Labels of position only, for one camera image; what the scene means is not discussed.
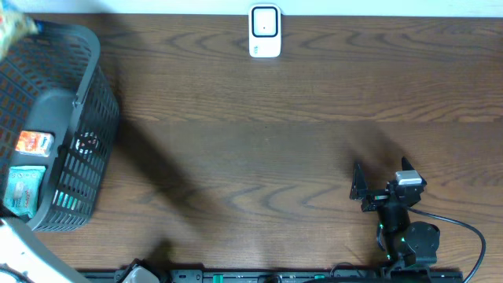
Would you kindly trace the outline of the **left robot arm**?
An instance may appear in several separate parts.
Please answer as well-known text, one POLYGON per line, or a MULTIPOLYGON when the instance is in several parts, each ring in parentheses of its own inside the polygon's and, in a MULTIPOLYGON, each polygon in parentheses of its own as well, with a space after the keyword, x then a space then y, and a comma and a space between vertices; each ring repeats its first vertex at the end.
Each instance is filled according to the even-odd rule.
POLYGON ((90 283, 55 256, 24 222, 1 218, 1 283, 90 283))

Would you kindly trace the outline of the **green wet wipes pack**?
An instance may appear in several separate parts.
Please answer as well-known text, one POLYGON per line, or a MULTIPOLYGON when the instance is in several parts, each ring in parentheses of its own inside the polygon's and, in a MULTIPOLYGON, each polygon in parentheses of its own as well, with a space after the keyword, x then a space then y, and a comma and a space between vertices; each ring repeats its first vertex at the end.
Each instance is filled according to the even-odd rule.
POLYGON ((15 166, 9 169, 4 206, 17 216, 32 219, 37 212, 39 187, 46 168, 44 166, 15 166))

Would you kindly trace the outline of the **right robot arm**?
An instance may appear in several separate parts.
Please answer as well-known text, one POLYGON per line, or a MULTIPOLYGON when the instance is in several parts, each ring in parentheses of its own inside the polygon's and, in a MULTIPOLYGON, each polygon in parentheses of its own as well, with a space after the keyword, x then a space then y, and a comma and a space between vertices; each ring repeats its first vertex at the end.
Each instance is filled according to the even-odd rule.
POLYGON ((360 200, 363 212, 376 212, 380 248, 389 263, 380 276, 392 282, 431 282, 430 266, 437 262, 439 228, 428 222, 412 222, 410 208, 417 204, 427 182, 403 157, 402 169, 383 189, 370 189, 359 163, 354 164, 350 198, 360 200))

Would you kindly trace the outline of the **yellow snack bag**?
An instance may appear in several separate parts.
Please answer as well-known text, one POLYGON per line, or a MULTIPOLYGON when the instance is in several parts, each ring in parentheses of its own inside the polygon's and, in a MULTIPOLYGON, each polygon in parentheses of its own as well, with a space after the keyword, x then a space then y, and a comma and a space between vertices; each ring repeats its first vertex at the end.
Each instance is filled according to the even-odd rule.
POLYGON ((12 6, 8 1, 1 0, 1 60, 9 48, 29 35, 37 35, 39 26, 36 21, 12 6))

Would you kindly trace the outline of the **orange tissue pack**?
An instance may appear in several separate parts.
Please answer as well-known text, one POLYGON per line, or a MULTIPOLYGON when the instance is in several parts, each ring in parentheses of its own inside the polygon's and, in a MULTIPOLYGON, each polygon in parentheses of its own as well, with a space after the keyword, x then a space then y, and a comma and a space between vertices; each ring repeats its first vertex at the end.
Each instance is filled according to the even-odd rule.
POLYGON ((22 130, 15 150, 24 155, 48 157, 53 143, 51 133, 22 130))

